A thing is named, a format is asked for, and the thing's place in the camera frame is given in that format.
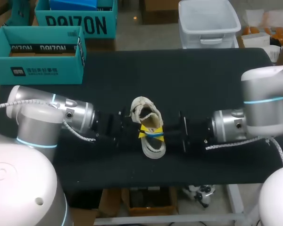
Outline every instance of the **black table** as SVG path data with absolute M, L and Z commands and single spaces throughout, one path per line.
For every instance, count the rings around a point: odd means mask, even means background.
M 92 53 L 87 56 L 82 85 L 31 86 L 72 99 L 89 101 L 96 109 L 130 109 L 137 96 L 151 99 L 165 123 L 178 111 L 192 121 L 215 110 L 242 106 L 243 72 L 272 65 L 261 49 L 193 49 Z M 6 102 L 12 86 L 0 89 Z M 0 133 L 16 137 L 17 126 L 0 110 Z M 277 138 L 283 148 L 283 137 Z M 81 141 L 64 130 L 54 166 L 66 191 L 129 186 L 262 183 L 282 166 L 276 148 L 264 140 L 212 150 L 200 158 L 168 148 L 158 160 L 138 150 L 117 150 L 105 143 Z

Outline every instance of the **plastic container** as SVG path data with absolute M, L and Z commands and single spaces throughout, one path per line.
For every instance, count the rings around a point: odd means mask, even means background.
M 186 48 L 232 48 L 241 24 L 228 0 L 179 2 L 179 31 Z

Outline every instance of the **shoe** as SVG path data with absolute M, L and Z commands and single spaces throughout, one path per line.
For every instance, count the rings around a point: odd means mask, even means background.
M 130 116 L 133 122 L 143 124 L 150 132 L 163 126 L 161 113 L 146 97 L 137 97 L 131 104 Z M 166 144 L 153 137 L 142 137 L 144 154 L 151 159 L 159 159 L 166 153 Z

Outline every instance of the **floor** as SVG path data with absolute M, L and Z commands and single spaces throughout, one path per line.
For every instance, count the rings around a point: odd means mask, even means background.
M 150 49 L 176 49 L 181 48 L 178 24 L 142 25 L 138 0 L 124 0 L 125 5 L 120 8 L 117 27 L 117 50 L 150 50 Z M 246 9 L 283 9 L 283 0 L 230 0 L 236 10 L 240 23 L 246 25 L 244 12 Z M 239 185 L 244 205 L 250 202 L 250 194 L 258 188 L 259 184 Z M 192 213 L 228 213 L 230 203 L 224 186 L 218 186 L 212 203 L 203 209 L 198 203 L 181 200 L 179 212 Z M 200 226 L 201 223 L 176 224 Z M 233 226 L 233 222 L 213 223 L 207 226 Z

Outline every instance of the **cable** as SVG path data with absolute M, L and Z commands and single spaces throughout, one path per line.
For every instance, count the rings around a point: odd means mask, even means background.
M 273 144 L 275 145 L 275 147 L 277 148 L 280 158 L 282 160 L 282 164 L 283 164 L 283 150 L 281 148 L 281 146 L 279 145 L 279 143 L 276 141 L 276 139 L 274 139 L 273 137 L 266 139 L 266 142 L 269 143 L 269 141 L 273 142 Z
M 18 101 L 9 102 L 9 103 L 3 103 L 3 104 L 0 104 L 0 108 L 13 106 L 13 105 L 27 105 L 27 104 L 38 104 L 38 105 L 45 105 L 46 104 L 46 105 L 49 105 L 49 106 L 52 106 L 52 107 L 55 107 L 56 109 L 58 109 L 57 106 L 55 106 L 54 104 L 49 104 L 49 103 L 46 103 L 46 102 L 44 102 L 42 100 L 38 100 L 38 99 L 18 100 Z M 83 137 L 82 135 L 78 134 L 73 128 L 71 128 L 71 126 L 68 125 L 68 123 L 64 119 L 63 119 L 63 124 L 73 135 L 80 138 L 81 140 L 88 141 L 88 142 L 96 141 L 96 139 L 94 139 L 94 138 Z
M 64 126 L 66 126 L 66 128 L 73 134 L 75 135 L 76 137 L 80 138 L 81 140 L 84 140 L 84 141 L 88 141 L 88 142 L 94 142 L 96 141 L 96 139 L 94 138 L 88 138 L 88 137 L 83 137 L 82 135 L 80 135 L 79 133 L 77 133 L 73 128 L 71 128 L 68 123 L 63 119 L 63 124 Z
M 212 149 L 217 149 L 217 148 L 222 148 L 222 147 L 234 147 L 234 146 L 239 146 L 239 145 L 245 145 L 245 144 L 249 144 L 261 139 L 265 139 L 265 141 L 269 144 L 269 141 L 271 141 L 276 149 L 279 152 L 282 164 L 283 164 L 283 150 L 281 148 L 281 146 L 279 145 L 279 143 L 276 141 L 276 139 L 274 139 L 273 137 L 270 138 L 264 138 L 264 137 L 255 137 L 253 139 L 249 139 L 249 140 L 245 140 L 245 141 L 241 141 L 241 142 L 236 142 L 236 143 L 230 143 L 230 144 L 223 144 L 223 145 L 211 145 L 206 147 L 206 150 L 212 150 Z
M 200 221 L 199 223 L 203 224 L 204 226 L 207 226 L 205 223 L 203 223 L 202 221 Z
M 217 149 L 221 147 L 234 147 L 234 146 L 239 146 L 239 145 L 245 145 L 245 144 L 249 144 L 249 143 L 261 140 L 261 139 L 263 139 L 263 137 L 255 137 L 253 139 L 236 142 L 236 143 L 229 143 L 229 144 L 223 144 L 223 145 L 211 145 L 211 146 L 206 147 L 206 150 L 212 150 L 212 149 Z

